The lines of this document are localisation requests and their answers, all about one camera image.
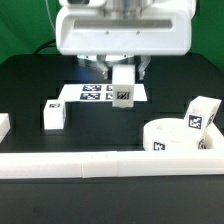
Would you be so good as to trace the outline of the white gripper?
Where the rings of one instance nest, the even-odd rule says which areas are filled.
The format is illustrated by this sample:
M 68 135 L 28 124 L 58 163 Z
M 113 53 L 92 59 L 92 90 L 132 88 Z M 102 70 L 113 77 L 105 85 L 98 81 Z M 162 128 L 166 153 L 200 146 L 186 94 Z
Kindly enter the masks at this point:
M 105 79 L 105 55 L 138 55 L 139 79 L 150 56 L 184 55 L 192 42 L 197 0 L 59 0 L 57 49 L 64 55 L 97 55 Z

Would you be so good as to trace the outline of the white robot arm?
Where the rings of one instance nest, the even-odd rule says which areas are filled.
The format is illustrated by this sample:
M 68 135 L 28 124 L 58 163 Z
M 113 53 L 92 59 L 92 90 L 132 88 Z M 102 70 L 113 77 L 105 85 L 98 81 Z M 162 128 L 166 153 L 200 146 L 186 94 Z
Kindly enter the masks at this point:
M 140 77 L 153 56 L 191 48 L 197 0 L 59 0 L 56 46 L 63 55 L 95 56 L 104 74 L 107 56 L 138 56 Z

